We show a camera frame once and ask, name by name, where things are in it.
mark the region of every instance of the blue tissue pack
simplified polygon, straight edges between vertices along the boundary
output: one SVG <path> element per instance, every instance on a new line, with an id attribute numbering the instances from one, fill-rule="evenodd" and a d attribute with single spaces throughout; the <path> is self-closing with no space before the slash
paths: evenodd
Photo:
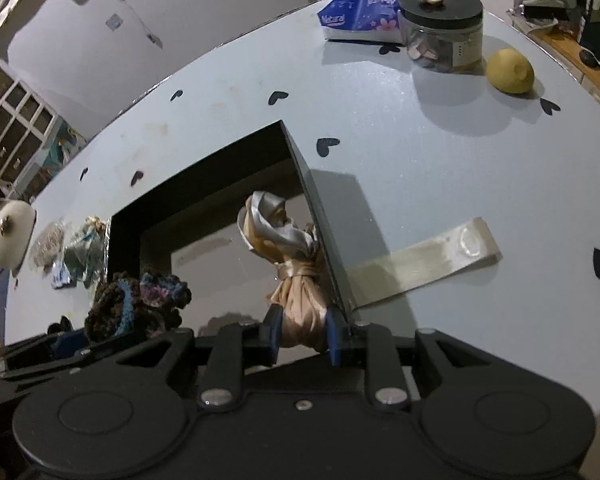
<path id="1" fill-rule="evenodd" d="M 402 43 L 398 0 L 332 0 L 318 12 L 327 40 Z"/>

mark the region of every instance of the lemon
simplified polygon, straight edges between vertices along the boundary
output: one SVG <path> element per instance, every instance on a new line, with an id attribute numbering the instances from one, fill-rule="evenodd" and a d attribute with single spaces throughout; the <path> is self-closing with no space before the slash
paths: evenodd
<path id="1" fill-rule="evenodd" d="M 489 83 L 507 94 L 523 94 L 534 85 L 534 68 L 515 48 L 503 48 L 487 61 Z"/>

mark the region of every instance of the silk ribbon bundle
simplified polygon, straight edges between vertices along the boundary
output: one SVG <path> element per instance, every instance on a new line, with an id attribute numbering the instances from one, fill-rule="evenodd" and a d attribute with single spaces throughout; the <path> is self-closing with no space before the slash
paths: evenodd
<path id="1" fill-rule="evenodd" d="M 324 257 L 315 227 L 296 227 L 283 198 L 254 191 L 238 213 L 238 229 L 249 250 L 278 271 L 280 284 L 267 299 L 283 308 L 282 346 L 323 351 L 327 307 L 317 279 Z"/>

